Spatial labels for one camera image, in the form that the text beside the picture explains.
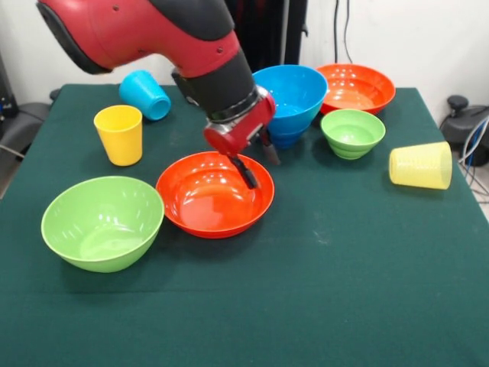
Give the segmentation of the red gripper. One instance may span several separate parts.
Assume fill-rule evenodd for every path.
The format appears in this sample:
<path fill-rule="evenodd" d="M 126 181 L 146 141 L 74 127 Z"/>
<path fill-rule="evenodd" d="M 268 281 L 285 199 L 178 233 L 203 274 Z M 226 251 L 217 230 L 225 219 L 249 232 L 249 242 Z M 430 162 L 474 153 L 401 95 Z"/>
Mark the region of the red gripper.
<path fill-rule="evenodd" d="M 261 144 L 266 158 L 272 164 L 280 164 L 268 130 L 262 129 L 266 128 L 274 117 L 275 102 L 267 90 L 259 89 L 257 93 L 257 102 L 244 115 L 225 124 L 209 122 L 203 132 L 205 139 L 215 150 L 229 156 L 228 159 L 250 190 L 257 188 L 256 178 L 243 160 L 236 155 L 248 146 L 249 141 L 259 131 L 261 131 Z"/>

